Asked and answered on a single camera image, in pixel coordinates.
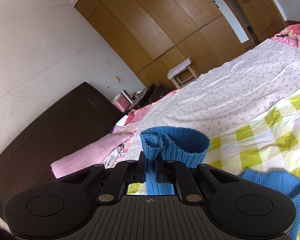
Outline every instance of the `round silver pin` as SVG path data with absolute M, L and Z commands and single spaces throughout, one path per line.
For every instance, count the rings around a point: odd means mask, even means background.
M 110 194 L 103 194 L 99 196 L 99 200 L 102 202 L 109 202 L 112 201 L 114 199 L 114 196 L 110 195 Z
M 201 196 L 197 194 L 189 194 L 188 196 L 186 196 L 186 200 L 190 202 L 198 202 L 201 199 L 202 199 Z

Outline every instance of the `blue knitted fabric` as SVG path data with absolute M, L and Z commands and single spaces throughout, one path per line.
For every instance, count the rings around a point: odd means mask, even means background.
M 154 160 L 161 153 L 164 160 L 181 161 L 189 168 L 201 163 L 210 147 L 210 139 L 203 133 L 183 127 L 158 126 L 140 133 L 143 152 L 147 160 L 146 189 L 149 195 L 172 195 L 170 183 L 158 183 Z
M 297 209 L 297 216 L 288 236 L 295 240 L 300 230 L 300 179 L 287 171 L 271 171 L 262 174 L 251 169 L 244 171 L 240 177 L 276 189 L 292 199 Z

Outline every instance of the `silver cylinder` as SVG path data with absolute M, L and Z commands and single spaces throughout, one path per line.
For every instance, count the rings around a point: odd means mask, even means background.
M 132 97 L 128 94 L 128 92 L 126 90 L 123 90 L 121 92 L 121 95 L 123 95 L 129 101 L 130 104 L 133 103 Z

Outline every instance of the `dark brown headboard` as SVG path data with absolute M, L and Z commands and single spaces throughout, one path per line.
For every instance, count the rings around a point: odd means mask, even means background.
M 121 117 L 86 82 L 49 107 L 0 154 L 0 217 L 10 197 L 55 179 L 52 162 L 99 140 Z

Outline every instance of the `door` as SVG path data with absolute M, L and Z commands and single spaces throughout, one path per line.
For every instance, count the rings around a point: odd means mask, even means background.
M 260 41 L 271 38 L 284 26 L 270 0 L 236 0 Z

